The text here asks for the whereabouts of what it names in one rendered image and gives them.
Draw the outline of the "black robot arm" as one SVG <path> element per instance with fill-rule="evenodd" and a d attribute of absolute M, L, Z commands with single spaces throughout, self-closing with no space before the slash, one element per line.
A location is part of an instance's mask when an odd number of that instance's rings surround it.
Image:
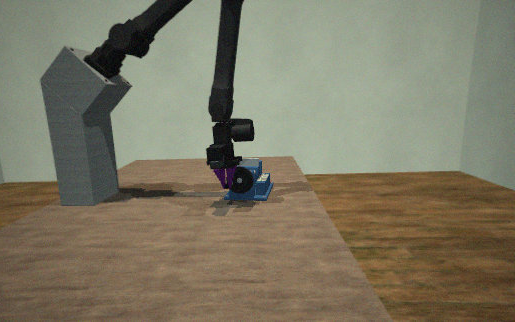
<path fill-rule="evenodd" d="M 155 34 L 191 1 L 156 0 L 134 19 L 129 19 L 124 24 L 113 25 L 109 31 L 109 38 L 91 55 L 86 55 L 84 62 L 105 78 L 114 77 L 120 73 L 122 67 L 120 65 L 123 65 L 126 55 L 133 53 L 132 56 L 142 59 L 155 40 Z M 213 168 L 220 168 L 224 161 L 234 159 L 233 143 L 223 143 L 232 139 L 234 142 L 254 140 L 254 126 L 251 119 L 230 118 L 233 112 L 233 82 L 243 2 L 242 0 L 221 0 L 215 72 L 208 105 L 212 122 L 222 121 L 215 123 L 215 127 L 212 127 L 213 140 L 220 142 L 220 145 L 211 144 L 206 148 L 207 161 Z"/>

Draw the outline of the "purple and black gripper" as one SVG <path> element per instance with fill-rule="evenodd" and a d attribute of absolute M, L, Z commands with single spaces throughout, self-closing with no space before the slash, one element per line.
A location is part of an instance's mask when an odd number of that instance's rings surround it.
<path fill-rule="evenodd" d="M 213 169 L 214 173 L 220 180 L 223 189 L 225 189 L 224 186 L 226 184 L 225 169 L 226 169 L 226 174 L 227 174 L 228 186 L 229 186 L 229 189 L 231 189 L 233 176 L 234 176 L 237 165 L 239 165 L 239 161 L 242 161 L 242 156 L 234 156 L 233 160 L 224 161 L 223 166 L 221 166 L 220 168 L 213 168 L 210 166 L 210 169 Z M 233 170 L 233 173 L 232 173 L 232 170 Z M 220 172 L 221 172 L 221 174 L 220 174 Z M 230 177 L 231 177 L 231 180 L 230 180 Z"/>

